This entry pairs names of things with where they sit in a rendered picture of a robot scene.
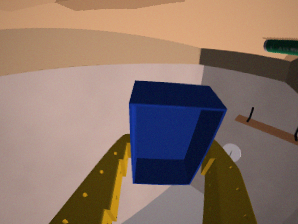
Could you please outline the blue box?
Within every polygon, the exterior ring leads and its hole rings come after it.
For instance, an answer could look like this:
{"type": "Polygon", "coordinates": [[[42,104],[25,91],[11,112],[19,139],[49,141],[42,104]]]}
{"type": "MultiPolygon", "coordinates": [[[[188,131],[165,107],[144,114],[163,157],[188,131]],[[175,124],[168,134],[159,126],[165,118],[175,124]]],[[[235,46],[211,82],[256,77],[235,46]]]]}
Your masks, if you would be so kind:
{"type": "Polygon", "coordinates": [[[190,185],[226,111],[210,86],[135,80],[129,101],[133,184],[190,185]]]}

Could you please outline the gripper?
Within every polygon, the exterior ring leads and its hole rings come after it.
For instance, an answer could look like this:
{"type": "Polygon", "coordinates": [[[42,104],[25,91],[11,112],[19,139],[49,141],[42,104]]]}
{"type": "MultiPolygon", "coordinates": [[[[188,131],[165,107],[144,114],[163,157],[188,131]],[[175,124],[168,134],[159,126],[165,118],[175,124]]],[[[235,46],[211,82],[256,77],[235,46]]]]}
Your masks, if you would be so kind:
{"type": "MultiPolygon", "coordinates": [[[[49,224],[112,224],[117,221],[122,177],[131,158],[130,134],[121,136],[49,224]]],[[[213,140],[202,164],[202,224],[257,224],[240,169],[213,140]]]]}

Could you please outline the green aaa battery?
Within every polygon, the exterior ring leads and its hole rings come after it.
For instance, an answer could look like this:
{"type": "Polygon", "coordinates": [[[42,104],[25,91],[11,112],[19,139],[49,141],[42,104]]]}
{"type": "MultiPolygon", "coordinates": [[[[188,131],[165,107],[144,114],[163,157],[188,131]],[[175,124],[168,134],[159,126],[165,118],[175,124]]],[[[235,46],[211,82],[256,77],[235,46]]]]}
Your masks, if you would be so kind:
{"type": "Polygon", "coordinates": [[[266,40],[263,47],[266,52],[298,56],[298,40],[266,40]]]}

